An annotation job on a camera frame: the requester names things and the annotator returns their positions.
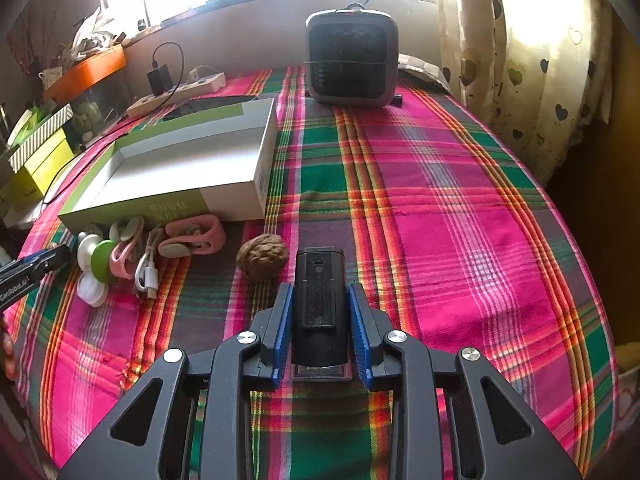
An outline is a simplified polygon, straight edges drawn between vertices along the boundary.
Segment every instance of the white usb cable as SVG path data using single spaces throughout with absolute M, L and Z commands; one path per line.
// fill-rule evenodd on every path
M 154 263 L 154 257 L 158 250 L 158 245 L 164 240 L 164 228 L 156 227 L 146 239 L 145 253 L 138 262 L 136 275 L 133 279 L 137 290 L 146 292 L 146 296 L 154 300 L 158 294 L 158 270 Z

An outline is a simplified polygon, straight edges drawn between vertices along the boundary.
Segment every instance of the blue gripper pad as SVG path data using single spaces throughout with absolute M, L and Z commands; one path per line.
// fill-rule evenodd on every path
M 287 366 L 287 357 L 289 355 L 289 343 L 291 341 L 291 317 L 292 317 L 292 298 L 293 285 L 289 285 L 286 299 L 284 301 L 284 309 L 280 317 L 278 326 L 278 335 L 276 336 L 276 344 L 273 349 L 273 373 L 271 380 L 274 388 L 278 388 L 284 378 L 284 371 Z
M 358 364 L 358 376 L 367 390 L 370 390 L 373 380 L 371 370 L 371 354 L 369 351 L 369 339 L 358 306 L 358 298 L 354 285 L 348 288 L 349 310 L 351 311 L 351 339 L 353 342 L 353 351 L 356 355 Z

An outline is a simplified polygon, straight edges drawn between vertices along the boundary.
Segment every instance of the cardboard box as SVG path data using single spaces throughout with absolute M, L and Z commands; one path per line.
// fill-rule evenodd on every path
M 39 149 L 40 146 L 49 139 L 50 136 L 57 133 L 60 128 L 74 116 L 74 112 L 70 105 L 60 108 L 52 116 L 43 119 L 36 126 L 35 131 L 19 146 L 13 146 L 8 152 L 4 152 L 0 156 L 0 178 L 6 174 L 16 174 L 20 168 L 29 160 L 29 158 Z M 7 184 L 7 180 L 0 180 L 0 185 Z
M 211 212 L 264 218 L 278 125 L 275 100 L 190 114 L 117 139 L 58 217 L 74 234 L 143 216 L 147 228 Z
M 44 141 L 8 179 L 0 191 L 2 202 L 20 210 L 41 200 L 58 171 L 74 154 L 59 129 Z

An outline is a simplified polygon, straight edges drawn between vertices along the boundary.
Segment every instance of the walnut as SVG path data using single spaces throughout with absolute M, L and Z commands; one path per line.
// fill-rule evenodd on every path
M 236 263 L 252 282 L 276 278 L 287 264 L 289 250 L 278 235 L 263 234 L 244 243 Z

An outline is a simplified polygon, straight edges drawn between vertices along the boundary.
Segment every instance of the white box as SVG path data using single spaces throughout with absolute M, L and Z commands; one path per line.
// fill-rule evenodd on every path
M 148 228 L 207 212 L 222 221 L 264 218 L 275 106 L 273 98 L 228 105 L 117 139 L 58 217 L 74 234 L 133 216 Z

